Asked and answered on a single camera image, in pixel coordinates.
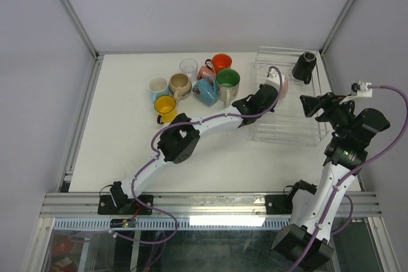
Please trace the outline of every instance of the orange mug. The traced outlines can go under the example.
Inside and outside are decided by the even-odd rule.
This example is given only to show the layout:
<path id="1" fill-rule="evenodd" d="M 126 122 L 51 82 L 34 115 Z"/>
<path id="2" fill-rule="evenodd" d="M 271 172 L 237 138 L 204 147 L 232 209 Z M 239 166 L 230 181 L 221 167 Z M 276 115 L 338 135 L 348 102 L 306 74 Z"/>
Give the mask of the orange mug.
<path id="1" fill-rule="evenodd" d="M 223 69 L 231 68 L 232 59 L 228 54 L 216 54 L 212 60 L 211 64 L 214 67 L 215 74 L 218 74 Z"/>
<path id="2" fill-rule="evenodd" d="M 197 74 L 197 80 L 207 79 L 210 76 L 215 78 L 217 74 L 215 73 L 214 67 L 211 63 L 211 60 L 208 59 L 205 61 L 205 65 L 200 68 Z"/>

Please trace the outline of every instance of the yellow mug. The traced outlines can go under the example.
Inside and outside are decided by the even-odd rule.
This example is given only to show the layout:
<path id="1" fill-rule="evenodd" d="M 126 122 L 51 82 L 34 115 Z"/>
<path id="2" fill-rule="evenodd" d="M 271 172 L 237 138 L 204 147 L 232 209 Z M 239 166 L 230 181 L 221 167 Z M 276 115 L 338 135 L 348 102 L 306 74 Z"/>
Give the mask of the yellow mug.
<path id="1" fill-rule="evenodd" d="M 177 116 L 176 100 L 174 100 L 173 97 L 158 97 L 154 103 L 154 108 L 159 113 L 159 116 L 157 116 L 158 124 L 172 122 L 173 119 Z"/>

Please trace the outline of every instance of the rack wire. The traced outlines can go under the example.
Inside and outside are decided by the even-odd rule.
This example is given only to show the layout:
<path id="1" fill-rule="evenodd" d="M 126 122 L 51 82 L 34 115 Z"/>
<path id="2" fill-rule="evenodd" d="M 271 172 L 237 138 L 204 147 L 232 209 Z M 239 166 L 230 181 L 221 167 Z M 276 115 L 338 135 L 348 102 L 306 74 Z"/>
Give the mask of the rack wire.
<path id="1" fill-rule="evenodd" d="M 319 70 L 323 71 L 324 68 L 318 64 L 310 84 L 306 85 L 293 78 L 292 69 L 299 56 L 306 51 L 309 50 L 259 48 L 254 66 L 255 89 L 265 82 L 268 68 L 274 65 L 288 78 L 289 90 L 286 97 L 278 102 L 273 113 L 266 114 L 255 122 L 251 130 L 253 140 L 315 147 L 330 132 L 326 122 L 316 122 L 313 118 L 305 117 L 299 100 L 300 95 L 322 95 Z"/>

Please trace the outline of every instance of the gray wall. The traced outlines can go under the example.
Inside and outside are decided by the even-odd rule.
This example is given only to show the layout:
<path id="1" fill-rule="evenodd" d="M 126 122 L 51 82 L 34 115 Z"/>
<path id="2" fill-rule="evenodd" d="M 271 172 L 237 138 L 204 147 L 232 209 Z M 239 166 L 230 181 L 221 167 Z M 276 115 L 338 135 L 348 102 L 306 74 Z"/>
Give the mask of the gray wall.
<path id="1" fill-rule="evenodd" d="M 70 0 L 101 52 L 315 48 L 346 0 Z"/>
<path id="2" fill-rule="evenodd" d="M 347 94 L 353 80 L 393 85 L 408 92 L 408 0 L 358 0 L 339 36 L 327 53 L 326 64 L 335 90 Z M 405 118 L 402 99 L 375 90 L 364 106 L 381 110 L 391 129 L 379 134 L 369 147 L 371 155 L 384 148 L 399 132 Z M 362 175 L 375 190 L 402 266 L 408 270 L 408 135 Z"/>
<path id="3" fill-rule="evenodd" d="M 20 271 L 91 57 L 58 0 L 0 0 L 0 265 Z"/>

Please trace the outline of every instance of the white table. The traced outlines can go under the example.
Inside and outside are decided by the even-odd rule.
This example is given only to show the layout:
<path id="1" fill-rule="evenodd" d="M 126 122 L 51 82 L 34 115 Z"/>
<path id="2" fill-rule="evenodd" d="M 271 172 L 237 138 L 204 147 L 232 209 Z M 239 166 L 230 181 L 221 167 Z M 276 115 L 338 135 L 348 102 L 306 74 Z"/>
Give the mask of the white table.
<path id="1" fill-rule="evenodd" d="M 162 126 L 150 100 L 149 81 L 179 73 L 179 63 L 193 58 L 199 66 L 215 53 L 106 55 L 96 85 L 76 160 L 70 192 L 97 192 L 113 181 L 135 174 L 152 156 L 150 141 Z M 241 76 L 237 99 L 255 93 L 256 53 L 229 53 Z M 330 90 L 322 78 L 322 91 Z M 194 94 L 181 100 L 178 113 L 189 117 L 222 110 L 208 107 Z M 319 183 L 327 136 L 316 148 L 251 140 L 249 127 L 200 139 L 193 155 L 171 165 L 146 192 L 268 192 L 281 191 L 302 179 Z M 355 182 L 350 190 L 359 190 Z"/>

